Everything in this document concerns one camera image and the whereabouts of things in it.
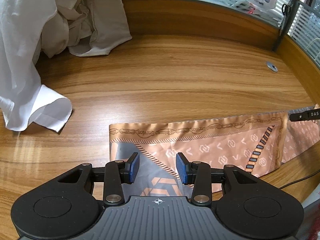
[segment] wooden table surface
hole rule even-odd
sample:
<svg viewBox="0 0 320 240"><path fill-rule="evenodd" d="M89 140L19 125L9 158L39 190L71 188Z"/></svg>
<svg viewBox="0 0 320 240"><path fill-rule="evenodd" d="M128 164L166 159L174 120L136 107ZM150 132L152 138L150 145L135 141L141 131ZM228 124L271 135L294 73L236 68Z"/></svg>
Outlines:
<svg viewBox="0 0 320 240"><path fill-rule="evenodd" d="M279 72L266 66L273 62ZM74 112L61 133L31 124L20 135L0 116L0 239L17 239L10 219L23 193L72 167L109 160L108 126L174 122L289 110L313 105L275 53L232 41L135 36L109 56L41 57L42 83L67 96ZM318 169L320 144L263 177L279 187ZM304 200L320 175L285 190ZM94 196L102 197L102 185Z"/></svg>

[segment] white chevron mark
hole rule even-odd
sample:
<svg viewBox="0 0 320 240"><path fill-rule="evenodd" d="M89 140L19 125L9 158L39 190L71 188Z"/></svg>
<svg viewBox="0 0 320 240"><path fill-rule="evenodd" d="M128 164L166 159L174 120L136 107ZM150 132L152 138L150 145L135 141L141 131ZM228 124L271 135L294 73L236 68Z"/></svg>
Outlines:
<svg viewBox="0 0 320 240"><path fill-rule="evenodd" d="M220 145L221 145L221 143L218 143L218 144L217 144L217 148L220 149L220 150L223 150L223 149L220 147Z"/></svg>

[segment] black cable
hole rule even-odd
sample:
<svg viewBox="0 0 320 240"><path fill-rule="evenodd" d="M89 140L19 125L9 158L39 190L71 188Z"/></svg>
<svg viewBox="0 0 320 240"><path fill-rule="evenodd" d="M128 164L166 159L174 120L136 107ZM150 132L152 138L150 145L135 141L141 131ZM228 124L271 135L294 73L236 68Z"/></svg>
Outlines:
<svg viewBox="0 0 320 240"><path fill-rule="evenodd" d="M298 182L303 181L303 180L305 180L305 179L309 179L309 178L311 178L312 176L318 174L319 172L320 172L320 170L317 170L316 172L312 173L311 175L306 176L306 177L304 177L304 178L302 178L302 179L298 179L298 180L295 180L295 181L293 181L293 182L290 182L290 183L288 183L288 184L280 187L279 189L283 189L283 188L288 187L288 186L290 186L290 185L292 185L292 184L298 183Z"/></svg>

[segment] blue gripper pad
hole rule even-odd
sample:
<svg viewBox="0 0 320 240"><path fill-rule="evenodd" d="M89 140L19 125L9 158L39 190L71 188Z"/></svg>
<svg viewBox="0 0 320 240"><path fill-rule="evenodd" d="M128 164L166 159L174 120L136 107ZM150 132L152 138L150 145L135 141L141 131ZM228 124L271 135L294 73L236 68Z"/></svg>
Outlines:
<svg viewBox="0 0 320 240"><path fill-rule="evenodd" d="M130 165L129 177L130 177L131 183L133 183L134 180L136 179L139 167L140 167L140 156L137 153L135 159L132 161L132 163Z"/></svg>
<svg viewBox="0 0 320 240"><path fill-rule="evenodd" d="M177 167L177 171L180 176L181 182L183 184L186 184L187 183L186 165L184 164L179 154L176 155L176 167Z"/></svg>

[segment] crumpled white cloth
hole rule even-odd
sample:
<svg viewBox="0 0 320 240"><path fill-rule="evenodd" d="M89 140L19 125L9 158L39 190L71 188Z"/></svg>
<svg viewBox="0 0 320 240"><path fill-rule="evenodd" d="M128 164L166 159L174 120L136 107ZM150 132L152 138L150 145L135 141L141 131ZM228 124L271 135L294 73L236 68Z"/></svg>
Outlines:
<svg viewBox="0 0 320 240"><path fill-rule="evenodd" d="M56 13L54 0L0 0L0 108L8 129L36 122L58 132L70 117L70 100L41 85L32 61L42 28Z"/></svg>

